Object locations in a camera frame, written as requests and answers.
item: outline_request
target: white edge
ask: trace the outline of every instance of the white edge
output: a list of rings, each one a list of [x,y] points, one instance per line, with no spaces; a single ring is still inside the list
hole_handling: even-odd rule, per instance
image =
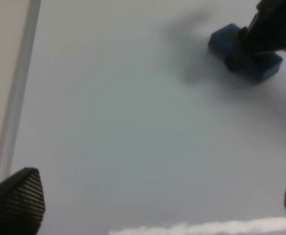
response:
[[[18,60],[0,136],[0,182],[6,179],[10,173],[40,5],[41,0],[30,0],[27,11]]]

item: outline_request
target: blue block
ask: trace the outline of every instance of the blue block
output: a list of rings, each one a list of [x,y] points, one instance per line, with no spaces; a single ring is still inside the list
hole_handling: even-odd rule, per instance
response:
[[[209,47],[225,59],[232,53],[234,41],[237,38],[239,30],[240,28],[232,23],[216,31],[211,36],[208,43]],[[268,54],[268,59],[264,62],[251,63],[243,71],[256,81],[262,82],[278,72],[282,60],[279,55],[272,52]]]

